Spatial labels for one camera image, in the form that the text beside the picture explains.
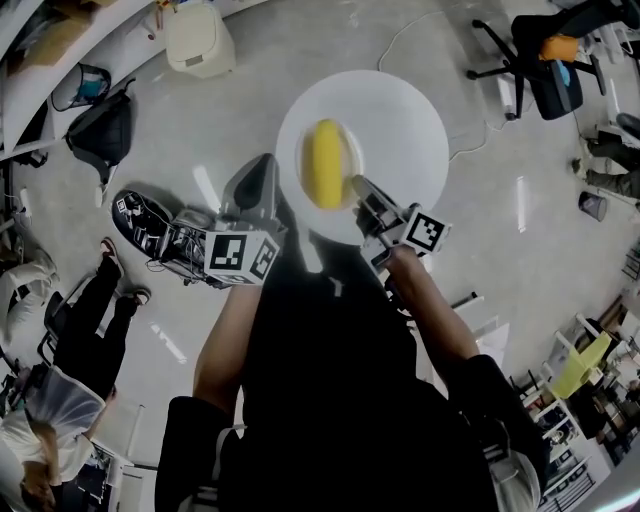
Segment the yellow-green board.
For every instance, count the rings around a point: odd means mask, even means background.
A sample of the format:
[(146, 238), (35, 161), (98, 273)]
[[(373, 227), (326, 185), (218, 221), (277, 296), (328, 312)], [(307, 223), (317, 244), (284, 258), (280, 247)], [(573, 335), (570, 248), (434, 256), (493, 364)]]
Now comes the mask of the yellow-green board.
[(559, 398), (567, 400), (589, 380), (591, 371), (599, 365), (612, 338), (603, 331), (582, 352), (577, 351), (559, 331), (555, 333), (555, 338), (567, 354), (560, 371), (553, 371), (551, 390)]

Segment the yellow corn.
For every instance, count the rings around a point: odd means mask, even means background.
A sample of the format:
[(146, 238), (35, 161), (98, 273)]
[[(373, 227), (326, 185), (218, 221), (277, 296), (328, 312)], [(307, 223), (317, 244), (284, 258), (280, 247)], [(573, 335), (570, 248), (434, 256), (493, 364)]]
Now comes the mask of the yellow corn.
[(342, 204), (342, 142), (337, 122), (317, 122), (303, 138), (301, 182), (309, 199), (320, 209), (336, 210)]

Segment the large cardboard box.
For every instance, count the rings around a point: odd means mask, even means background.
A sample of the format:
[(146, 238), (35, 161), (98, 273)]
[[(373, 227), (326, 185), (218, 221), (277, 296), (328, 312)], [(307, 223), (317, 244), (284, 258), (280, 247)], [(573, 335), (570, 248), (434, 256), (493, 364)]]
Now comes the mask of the large cardboard box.
[(17, 74), (33, 66), (53, 66), (91, 25), (91, 16), (67, 17), (54, 23), (39, 36), (15, 63)]

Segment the black sticker-covered case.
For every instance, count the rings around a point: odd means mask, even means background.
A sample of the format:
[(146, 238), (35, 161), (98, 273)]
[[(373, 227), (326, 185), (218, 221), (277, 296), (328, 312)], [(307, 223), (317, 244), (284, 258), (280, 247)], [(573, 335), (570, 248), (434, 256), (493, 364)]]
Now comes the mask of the black sticker-covered case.
[(166, 248), (166, 237), (174, 219), (157, 201), (132, 189), (122, 189), (111, 206), (117, 231), (146, 257), (157, 260)]

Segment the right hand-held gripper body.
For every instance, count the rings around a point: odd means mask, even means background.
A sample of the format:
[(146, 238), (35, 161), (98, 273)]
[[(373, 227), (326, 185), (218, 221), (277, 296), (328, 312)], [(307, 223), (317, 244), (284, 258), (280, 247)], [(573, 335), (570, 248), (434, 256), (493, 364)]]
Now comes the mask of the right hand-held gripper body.
[(356, 225), (364, 237), (361, 256), (375, 273), (382, 272), (397, 246), (410, 247), (419, 257), (437, 253), (451, 230), (449, 223), (431, 217), (417, 204), (402, 209), (378, 197), (359, 201)]

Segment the person's left forearm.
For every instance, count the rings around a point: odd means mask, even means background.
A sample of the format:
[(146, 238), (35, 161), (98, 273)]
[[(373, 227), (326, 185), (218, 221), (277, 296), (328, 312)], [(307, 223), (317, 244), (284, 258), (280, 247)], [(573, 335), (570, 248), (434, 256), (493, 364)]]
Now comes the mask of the person's left forearm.
[(233, 286), (198, 356), (192, 396), (235, 412), (241, 376), (262, 288)]

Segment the beige plastic trash bin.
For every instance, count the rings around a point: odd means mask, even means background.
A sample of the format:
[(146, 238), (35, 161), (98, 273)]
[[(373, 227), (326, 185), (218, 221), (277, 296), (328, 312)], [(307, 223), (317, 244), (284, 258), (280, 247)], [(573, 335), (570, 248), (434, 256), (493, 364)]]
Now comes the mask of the beige plastic trash bin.
[(177, 72), (206, 79), (236, 67), (235, 44), (211, 0), (186, 0), (165, 25), (166, 55)]

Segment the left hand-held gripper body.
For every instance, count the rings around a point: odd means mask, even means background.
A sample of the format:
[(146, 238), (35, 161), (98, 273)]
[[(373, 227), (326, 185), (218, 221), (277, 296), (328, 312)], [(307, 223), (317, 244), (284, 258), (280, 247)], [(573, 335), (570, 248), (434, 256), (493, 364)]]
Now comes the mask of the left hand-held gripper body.
[(206, 233), (207, 276), (220, 286), (264, 283), (288, 231), (277, 216), (280, 202), (276, 158), (264, 153), (246, 163), (227, 183)]

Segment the white round plate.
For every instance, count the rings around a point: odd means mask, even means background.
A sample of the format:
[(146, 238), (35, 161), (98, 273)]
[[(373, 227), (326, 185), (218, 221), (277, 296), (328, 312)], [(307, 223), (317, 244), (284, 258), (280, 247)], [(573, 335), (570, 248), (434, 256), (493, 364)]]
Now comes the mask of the white round plate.
[[(357, 198), (356, 193), (354, 192), (352, 185), (351, 185), (351, 179), (355, 176), (355, 175), (361, 175), (362, 174), (362, 164), (361, 164), (361, 157), (360, 157), (360, 153), (359, 153), (359, 148), (357, 147), (356, 141), (353, 137), (353, 135), (351, 134), (351, 132), (347, 129), (346, 126), (344, 126), (343, 124), (339, 123), (337, 120), (334, 119), (330, 119), (333, 120), (335, 122), (337, 122), (340, 126), (341, 129), (341, 142), (342, 142), (342, 177), (343, 177), (343, 196), (342, 196), (342, 204), (341, 206), (336, 209), (336, 210), (324, 210), (324, 209), (320, 209), (322, 211), (329, 211), (329, 212), (337, 212), (337, 211), (341, 211), (341, 210), (345, 210), (349, 207), (351, 207)], [(296, 173), (297, 173), (297, 177), (298, 177), (298, 181), (302, 187), (302, 190), (304, 192), (304, 195), (309, 199), (309, 197), (307, 196), (306, 192), (303, 189), (302, 186), (302, 182), (301, 182), (301, 151), (302, 151), (302, 142), (303, 142), (303, 138), (304, 135), (313, 128), (313, 126), (319, 122), (316, 121), (315, 123), (312, 123), (310, 126), (308, 126), (307, 128), (305, 128), (299, 137), (298, 143), (297, 143), (297, 148), (296, 148)]]

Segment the black backpack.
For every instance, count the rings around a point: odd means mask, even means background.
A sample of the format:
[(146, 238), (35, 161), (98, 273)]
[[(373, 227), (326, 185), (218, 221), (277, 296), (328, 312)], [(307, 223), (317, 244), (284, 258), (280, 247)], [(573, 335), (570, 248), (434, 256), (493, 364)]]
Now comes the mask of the black backpack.
[(128, 155), (133, 139), (133, 106), (128, 89), (135, 78), (103, 102), (78, 116), (64, 140), (72, 154), (93, 167), (105, 192), (115, 168)]

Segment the white marble board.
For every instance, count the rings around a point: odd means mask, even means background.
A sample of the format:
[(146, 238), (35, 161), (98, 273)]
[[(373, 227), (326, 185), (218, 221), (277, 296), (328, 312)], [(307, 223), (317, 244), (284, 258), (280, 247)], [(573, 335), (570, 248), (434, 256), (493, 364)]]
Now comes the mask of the white marble board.
[(471, 330), (481, 348), (503, 351), (508, 343), (509, 324), (500, 320), (497, 310), (475, 292), (453, 304), (454, 311)]

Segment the black mesh wastebasket with teal bag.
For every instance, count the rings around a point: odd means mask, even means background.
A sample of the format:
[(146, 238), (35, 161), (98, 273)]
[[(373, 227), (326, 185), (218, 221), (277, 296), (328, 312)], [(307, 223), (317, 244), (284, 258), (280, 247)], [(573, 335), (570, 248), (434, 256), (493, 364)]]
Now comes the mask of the black mesh wastebasket with teal bag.
[(58, 112), (93, 106), (102, 102), (111, 88), (111, 74), (108, 70), (78, 63), (52, 91), (50, 99)]

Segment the round white table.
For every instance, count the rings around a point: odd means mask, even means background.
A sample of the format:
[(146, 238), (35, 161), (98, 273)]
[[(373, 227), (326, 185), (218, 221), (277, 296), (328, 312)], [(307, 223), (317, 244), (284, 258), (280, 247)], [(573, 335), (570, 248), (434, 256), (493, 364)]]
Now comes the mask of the round white table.
[(356, 173), (396, 203), (431, 210), (444, 189), (449, 168), (448, 138), (431, 102), (393, 75), (354, 70), (329, 76), (306, 90), (281, 125), (275, 156), (280, 188), (296, 221), (328, 240), (363, 241), (348, 194), (336, 210), (317, 207), (300, 182), (302, 149), (317, 122), (331, 119), (345, 131)]

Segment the person's black clothing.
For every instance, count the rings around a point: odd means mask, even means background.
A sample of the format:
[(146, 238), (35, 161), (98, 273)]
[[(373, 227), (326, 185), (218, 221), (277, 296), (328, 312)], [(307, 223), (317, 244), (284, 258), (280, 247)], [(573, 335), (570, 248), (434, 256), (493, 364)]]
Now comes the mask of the person's black clothing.
[(356, 248), (309, 273), (294, 216), (262, 288), (229, 416), (192, 396), (168, 407), (155, 512), (499, 512), (489, 465), (549, 454), (496, 362), (446, 386), (407, 309)]

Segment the grey shoulder bag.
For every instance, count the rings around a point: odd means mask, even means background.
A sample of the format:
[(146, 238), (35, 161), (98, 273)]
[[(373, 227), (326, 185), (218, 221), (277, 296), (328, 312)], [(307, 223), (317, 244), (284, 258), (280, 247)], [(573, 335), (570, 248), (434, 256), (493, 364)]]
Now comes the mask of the grey shoulder bag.
[(529, 459), (517, 452), (489, 465), (499, 512), (537, 512), (541, 488)]

